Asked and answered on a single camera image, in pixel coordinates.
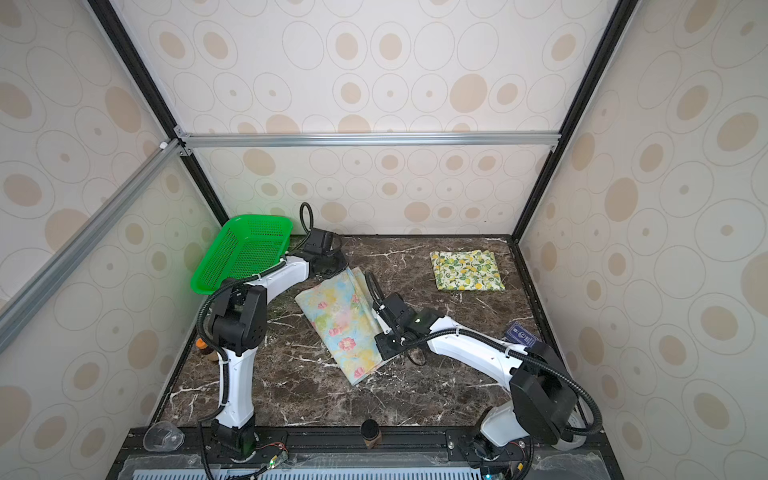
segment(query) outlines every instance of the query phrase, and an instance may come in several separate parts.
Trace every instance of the black cable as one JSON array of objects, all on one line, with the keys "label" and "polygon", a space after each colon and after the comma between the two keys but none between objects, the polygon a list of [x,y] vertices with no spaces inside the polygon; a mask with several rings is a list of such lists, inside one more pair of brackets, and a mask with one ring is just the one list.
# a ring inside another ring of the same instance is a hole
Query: black cable
[{"label": "black cable", "polygon": [[587,404],[589,409],[592,411],[592,418],[594,419],[592,422],[592,425],[588,426],[587,428],[580,429],[577,427],[572,427],[570,425],[566,425],[563,427],[563,430],[566,430],[568,432],[574,433],[576,435],[592,435],[594,433],[597,433],[600,431],[600,429],[603,426],[603,415],[600,412],[600,408],[598,407],[598,404],[594,401],[594,399],[589,395],[589,393],[584,390],[584,388],[576,383],[570,376],[557,371],[556,369],[553,369],[550,367],[547,363],[541,362],[533,357],[530,357],[528,355],[525,355],[523,353],[517,352],[512,349],[507,349],[506,346],[502,345],[501,343],[496,342],[493,339],[488,338],[487,336],[484,336],[480,333],[473,332],[471,330],[467,329],[444,329],[444,330],[438,330],[436,332],[432,332],[426,336],[423,336],[422,338],[416,339],[416,340],[406,340],[402,342],[402,346],[404,347],[414,347],[422,345],[423,343],[427,343],[429,340],[436,339],[439,336],[444,335],[455,335],[455,334],[468,336],[470,338],[473,338],[475,340],[478,340],[480,342],[483,342],[485,345],[491,346],[495,349],[497,349],[499,352],[504,353],[506,355],[509,355],[513,358],[516,358],[522,362],[530,363],[533,366],[537,366],[539,369],[544,370],[545,372],[548,372],[559,379],[561,379],[563,382],[567,383],[569,387],[576,393],[576,395],[580,396],[584,402]]},{"label": "black cable", "polygon": [[256,480],[259,475],[269,470],[269,466],[265,465],[259,469],[258,472],[246,473],[245,475],[238,475],[237,477],[229,477],[227,480]]},{"label": "black cable", "polygon": [[384,306],[384,293],[382,292],[382,287],[379,285],[379,281],[376,279],[376,276],[372,271],[367,270],[365,277],[368,291],[371,293],[371,298],[373,298],[373,309],[379,314],[379,316],[382,317],[384,322],[386,322],[390,328],[395,330],[397,333],[400,333],[395,314],[392,313],[390,309],[386,308],[386,306]]},{"label": "black cable", "polygon": [[526,453],[523,451],[523,455],[525,456],[525,458],[523,458],[523,469],[513,472],[512,480],[522,480],[528,475],[528,472],[531,471],[531,466],[533,465],[533,437],[528,437],[528,440],[525,441],[528,442],[526,445],[526,447],[528,447],[528,452]]},{"label": "black cable", "polygon": [[581,402],[576,402],[576,408],[578,409],[579,415],[581,415],[581,421],[587,425],[587,416],[584,414],[584,409],[581,408]]},{"label": "black cable", "polygon": [[[310,213],[310,227],[306,227],[306,223],[304,223],[304,209],[307,209],[307,211]],[[301,227],[304,229],[304,238],[301,239],[301,241],[291,250],[288,252],[289,255],[293,255],[304,246],[307,240],[310,239],[310,232],[315,227],[315,214],[312,212],[312,205],[309,205],[307,202],[302,202],[301,206],[299,207],[299,222],[301,222]]]},{"label": "black cable", "polygon": [[205,478],[208,480],[216,480],[214,477],[214,474],[210,470],[210,465],[208,465],[208,457],[205,455],[205,437],[203,436],[203,422],[206,422],[207,420],[215,419],[216,415],[219,415],[221,411],[224,410],[223,405],[219,405],[219,408],[216,409],[213,413],[204,416],[202,419],[197,420],[197,433],[200,434],[200,463],[203,464],[203,471],[205,472]]}]

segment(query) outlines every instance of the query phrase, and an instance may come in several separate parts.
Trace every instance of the marble tabletop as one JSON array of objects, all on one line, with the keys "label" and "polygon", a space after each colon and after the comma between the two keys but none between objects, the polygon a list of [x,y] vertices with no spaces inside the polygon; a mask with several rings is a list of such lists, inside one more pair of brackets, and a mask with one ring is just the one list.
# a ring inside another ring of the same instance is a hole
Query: marble tabletop
[{"label": "marble tabletop", "polygon": [[[506,291],[438,291],[429,252],[476,249],[494,253]],[[498,338],[513,320],[538,334],[503,238],[344,237],[343,251],[350,267],[373,271],[385,295],[399,292],[417,311],[430,306]],[[351,386],[293,300],[316,284],[295,285],[269,305],[269,328],[253,368],[257,425],[360,425],[369,418],[380,425],[472,425],[488,406],[508,400],[486,375],[434,353],[425,366],[398,356]],[[218,365],[193,348],[162,419],[194,425],[216,408],[218,378]]]}]

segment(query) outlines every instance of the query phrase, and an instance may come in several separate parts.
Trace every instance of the circle pattern wallpaper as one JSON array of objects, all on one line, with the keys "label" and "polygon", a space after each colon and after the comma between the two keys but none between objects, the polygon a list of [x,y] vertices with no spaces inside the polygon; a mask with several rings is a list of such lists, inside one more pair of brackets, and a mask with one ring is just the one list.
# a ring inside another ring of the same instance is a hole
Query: circle pattern wallpaper
[{"label": "circle pattern wallpaper", "polygon": [[150,3],[122,12],[196,133],[557,130],[615,5]]},{"label": "circle pattern wallpaper", "polygon": [[79,2],[3,2],[0,41],[2,308],[164,135]]},{"label": "circle pattern wallpaper", "polygon": [[[219,230],[183,171],[172,161],[157,175],[0,356],[3,467],[103,478],[128,429],[149,422],[200,303],[192,273]],[[22,252],[14,261],[35,258]]]},{"label": "circle pattern wallpaper", "polygon": [[496,234],[515,227],[549,147],[236,147],[197,153],[230,216],[284,215],[293,232],[302,233],[299,206],[306,201],[318,225],[337,233],[398,234],[418,223],[420,233]]},{"label": "circle pattern wallpaper", "polygon": [[644,2],[521,248],[625,478],[762,478],[768,3]]}]

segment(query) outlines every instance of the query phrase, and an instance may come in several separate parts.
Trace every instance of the black mounting rail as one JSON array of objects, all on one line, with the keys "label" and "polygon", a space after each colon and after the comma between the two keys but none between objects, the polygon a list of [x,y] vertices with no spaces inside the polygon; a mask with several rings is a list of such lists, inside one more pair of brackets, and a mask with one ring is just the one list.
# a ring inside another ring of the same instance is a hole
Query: black mounting rail
[{"label": "black mounting rail", "polygon": [[515,230],[512,232],[512,239],[516,243],[520,241],[525,233],[525,229],[531,222],[536,207],[538,206],[541,198],[544,196],[549,181],[552,179],[554,171],[557,170],[560,159],[563,157],[563,153],[568,144],[571,142],[576,127],[584,115],[584,111],[587,109],[589,101],[592,99],[592,94],[597,89],[600,79],[605,72],[605,68],[608,66],[608,62],[611,60],[611,56],[614,54],[616,45],[618,45],[621,35],[624,33],[624,29],[627,27],[632,13],[637,6],[637,0],[619,0],[614,9],[611,19],[608,21],[608,25],[605,28],[600,43],[598,43],[597,49],[594,51],[592,60],[589,62],[587,72],[584,74],[584,78],[581,80],[581,84],[576,92],[573,103],[568,109],[568,113],[565,115],[563,124],[560,127],[560,141],[558,146],[553,152],[549,154],[547,160],[544,162],[544,166],[541,168],[536,183],[531,190],[531,194],[528,196],[528,200],[525,202],[525,207],[520,215]]},{"label": "black mounting rail", "polygon": [[144,65],[144,61],[141,60],[138,50],[131,41],[131,37],[125,30],[117,12],[109,2],[109,0],[88,0],[88,4],[96,14],[96,18],[101,23],[101,27],[104,29],[104,33],[107,34],[114,49],[122,59],[125,67],[131,73],[136,85],[138,86],[147,104],[152,109],[157,121],[160,122],[160,126],[169,138],[178,138],[181,144],[182,150],[185,155],[181,156],[181,161],[187,168],[192,180],[200,189],[203,194],[203,198],[208,203],[208,207],[214,213],[216,220],[224,225],[229,220],[229,215],[221,204],[219,197],[214,192],[214,188],[211,186],[208,178],[205,176],[202,167],[197,162],[197,159],[192,153],[191,149],[184,147],[184,139],[179,135],[180,131],[177,129],[178,123],[170,112],[170,108],[165,103],[163,95],[160,90],[157,89],[157,85],[154,83],[152,76],[150,75],[147,67]]},{"label": "black mounting rail", "polygon": [[[393,454],[404,455],[422,453],[430,458],[445,462],[446,465],[476,466],[479,458],[472,452],[462,451],[461,436],[469,432],[473,427],[468,426],[423,426],[423,427],[381,427],[382,442],[374,449],[368,449],[360,435],[359,427],[256,427],[259,436],[259,445],[267,445],[273,442],[282,442],[290,452],[292,458],[300,462],[308,458],[324,454],[350,454],[350,461],[356,462],[361,455]],[[144,450],[144,434],[147,429],[132,429],[123,443],[114,461],[111,470],[107,474],[107,480],[117,480],[124,463],[133,457],[167,455],[196,455],[200,452],[200,436],[197,429],[181,427],[184,433],[184,443],[175,452],[152,453]],[[265,447],[257,450],[257,454],[248,462],[235,463],[229,458],[220,457],[217,447],[210,440],[210,427],[204,428],[205,445],[208,452],[208,462],[211,465],[221,465],[222,468],[259,468],[267,463],[273,455],[278,453],[277,447]],[[549,445],[535,444],[536,454],[556,452]],[[599,452],[606,468],[614,480],[624,480],[621,470],[618,468],[616,458],[611,446],[607,443],[605,435],[590,435],[585,444],[569,453]],[[486,468],[509,467],[510,462],[520,462],[523,459],[522,450],[515,444],[510,444],[506,453],[492,462],[486,461]]]}]

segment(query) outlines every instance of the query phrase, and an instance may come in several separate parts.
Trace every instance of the folded napkin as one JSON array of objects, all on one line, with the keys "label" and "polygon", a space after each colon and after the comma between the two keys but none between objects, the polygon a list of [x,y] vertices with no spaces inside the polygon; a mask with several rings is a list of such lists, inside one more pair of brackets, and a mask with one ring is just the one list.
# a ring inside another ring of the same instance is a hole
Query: folded napkin
[{"label": "folded napkin", "polygon": [[437,290],[503,290],[496,258],[488,250],[431,252]]},{"label": "folded napkin", "polygon": [[382,330],[373,319],[373,300],[360,268],[347,268],[304,290],[296,295],[296,303],[349,383],[357,384],[385,363],[373,338]]}]

